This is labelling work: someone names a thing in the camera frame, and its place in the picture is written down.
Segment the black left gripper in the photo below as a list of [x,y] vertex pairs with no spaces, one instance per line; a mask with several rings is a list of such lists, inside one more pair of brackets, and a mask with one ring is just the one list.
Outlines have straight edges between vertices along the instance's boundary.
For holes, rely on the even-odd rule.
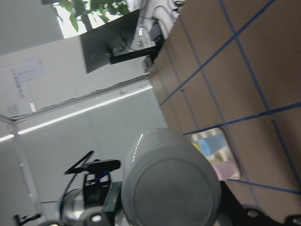
[[110,173],[97,173],[84,176],[84,207],[103,206],[111,186]]

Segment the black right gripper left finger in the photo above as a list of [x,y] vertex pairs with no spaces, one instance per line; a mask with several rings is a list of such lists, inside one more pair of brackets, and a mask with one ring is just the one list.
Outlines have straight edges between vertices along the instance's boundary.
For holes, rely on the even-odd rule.
[[121,187],[121,181],[111,183],[105,202],[103,204],[102,212],[115,213],[117,210],[120,209]]

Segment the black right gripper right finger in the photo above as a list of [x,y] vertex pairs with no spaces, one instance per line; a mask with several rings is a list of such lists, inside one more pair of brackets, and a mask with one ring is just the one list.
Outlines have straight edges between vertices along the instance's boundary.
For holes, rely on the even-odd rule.
[[224,181],[220,181],[222,196],[219,207],[219,224],[242,224],[244,209]]

